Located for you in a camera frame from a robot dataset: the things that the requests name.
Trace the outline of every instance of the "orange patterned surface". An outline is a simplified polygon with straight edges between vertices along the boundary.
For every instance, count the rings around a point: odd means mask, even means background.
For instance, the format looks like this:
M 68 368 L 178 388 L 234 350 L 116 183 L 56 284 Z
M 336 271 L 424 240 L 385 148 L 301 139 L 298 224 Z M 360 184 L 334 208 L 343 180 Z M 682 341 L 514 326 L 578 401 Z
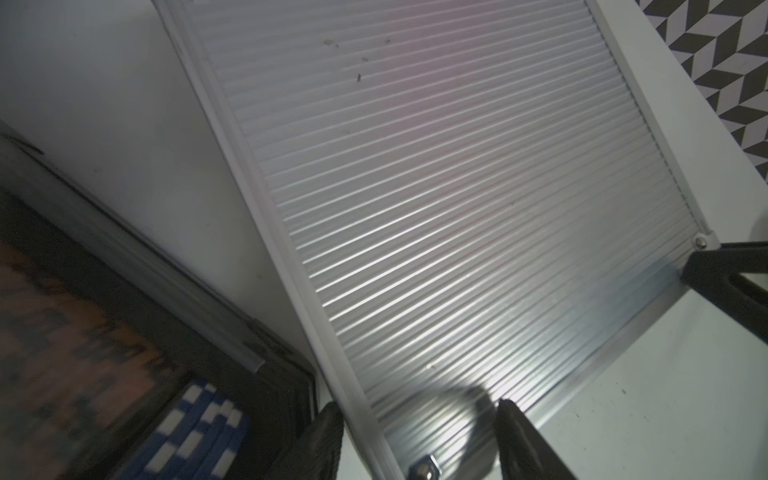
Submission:
M 174 366 L 0 243 L 0 478 L 56 478 Z

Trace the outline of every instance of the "metal bolt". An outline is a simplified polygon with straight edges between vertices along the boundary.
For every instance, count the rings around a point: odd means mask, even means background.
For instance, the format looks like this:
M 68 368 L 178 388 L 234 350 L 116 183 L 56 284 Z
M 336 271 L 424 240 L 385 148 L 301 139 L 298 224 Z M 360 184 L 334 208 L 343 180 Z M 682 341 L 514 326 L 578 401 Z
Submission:
M 422 463 L 416 467 L 416 478 L 418 480 L 432 480 L 435 472 L 432 470 L 432 466 L 428 463 Z
M 435 457 L 427 455 L 411 466 L 408 480 L 439 480 L 440 475 Z

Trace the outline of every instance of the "white wall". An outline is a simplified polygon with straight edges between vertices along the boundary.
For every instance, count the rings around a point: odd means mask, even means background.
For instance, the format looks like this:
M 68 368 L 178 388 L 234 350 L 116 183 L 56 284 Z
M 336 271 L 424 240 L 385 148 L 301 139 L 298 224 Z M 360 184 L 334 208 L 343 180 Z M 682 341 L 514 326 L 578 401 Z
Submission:
M 0 2 L 0 120 L 310 356 L 149 0 Z

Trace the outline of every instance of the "corrugated aluminum panel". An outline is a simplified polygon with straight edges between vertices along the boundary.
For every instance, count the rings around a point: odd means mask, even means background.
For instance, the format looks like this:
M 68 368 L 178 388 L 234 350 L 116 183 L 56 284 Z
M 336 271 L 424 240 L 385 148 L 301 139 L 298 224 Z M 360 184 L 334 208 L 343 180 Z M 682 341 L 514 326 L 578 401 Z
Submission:
M 678 284 L 697 224 L 583 2 L 158 7 L 375 475 L 480 475 L 493 402 Z

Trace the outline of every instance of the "black and white chevron pattern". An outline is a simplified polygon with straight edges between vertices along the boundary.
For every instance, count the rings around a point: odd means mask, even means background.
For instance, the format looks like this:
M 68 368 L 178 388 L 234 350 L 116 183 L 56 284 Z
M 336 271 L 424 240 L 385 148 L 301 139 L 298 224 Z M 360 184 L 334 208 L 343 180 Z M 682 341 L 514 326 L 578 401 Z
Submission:
M 768 0 L 638 4 L 766 180 Z

